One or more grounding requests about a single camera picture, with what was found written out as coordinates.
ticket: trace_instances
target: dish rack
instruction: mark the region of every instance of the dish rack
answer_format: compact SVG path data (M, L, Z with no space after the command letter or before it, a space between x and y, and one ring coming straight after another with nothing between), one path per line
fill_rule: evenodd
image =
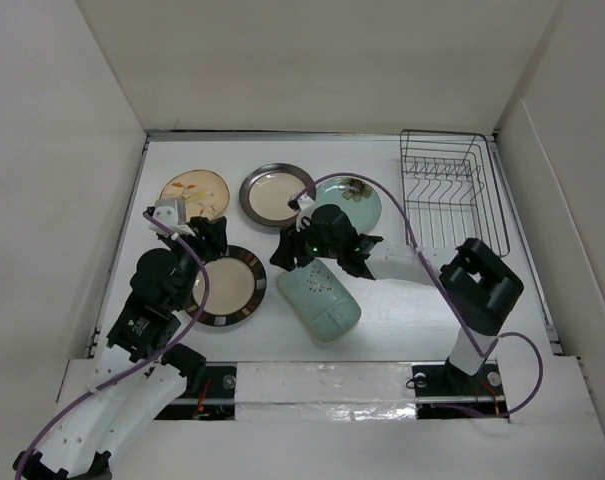
M484 135L403 130L400 154L404 209L418 246L454 248L475 237L500 257L510 252Z

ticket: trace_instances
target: flower design on plate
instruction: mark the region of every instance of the flower design on plate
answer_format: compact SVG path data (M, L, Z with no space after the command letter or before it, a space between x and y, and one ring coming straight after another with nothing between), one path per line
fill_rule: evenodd
M357 178L343 179L340 182L340 190L344 190L342 196L346 200L353 200L354 202L361 202L363 198L371 198L371 195L373 195L373 187Z

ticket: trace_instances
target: rack wire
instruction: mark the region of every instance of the rack wire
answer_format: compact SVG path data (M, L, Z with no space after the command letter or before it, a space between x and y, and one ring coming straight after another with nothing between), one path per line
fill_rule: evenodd
M484 135L403 130L400 155L404 208L419 246L454 248L475 237L501 257L510 252Z

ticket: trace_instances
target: white wall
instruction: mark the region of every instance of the white wall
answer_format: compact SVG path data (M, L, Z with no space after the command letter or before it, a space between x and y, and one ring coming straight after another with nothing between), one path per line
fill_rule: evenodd
M605 430L605 0L566 0L499 138L549 308Z
M0 359L81 352L144 139L74 2L0 0Z
M557 0L79 0L145 128L490 133Z

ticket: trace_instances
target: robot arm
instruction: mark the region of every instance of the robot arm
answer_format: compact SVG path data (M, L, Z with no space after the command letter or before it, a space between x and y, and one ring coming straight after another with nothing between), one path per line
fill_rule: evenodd
M434 285L420 255L412 246L392 245L382 237L358 234L337 205L316 209L307 204L296 225L280 231L280 244L270 262L293 270L308 265L315 257L331 258L354 277L394 278ZM475 375L486 357L478 353L469 336L487 351L524 286L484 242L475 238L468 238L457 248L451 262L440 269L438 281L466 324L466 329L462 328L458 334L448 363L467 376Z
M66 415L26 459L22 476L27 480L110 479L110 464L121 458L132 439L170 401L202 384L206 359L178 344L164 353L160 363L141 368L105 390L97 388L164 349L188 317L184 309L198 267L178 245L176 235L204 262L219 258L227 249L224 217L213 222L193 218L185 224L184 203L177 199L158 201L148 213L174 232L169 237L156 230L169 249L150 250L138 260L131 294L107 335L89 382L93 395Z

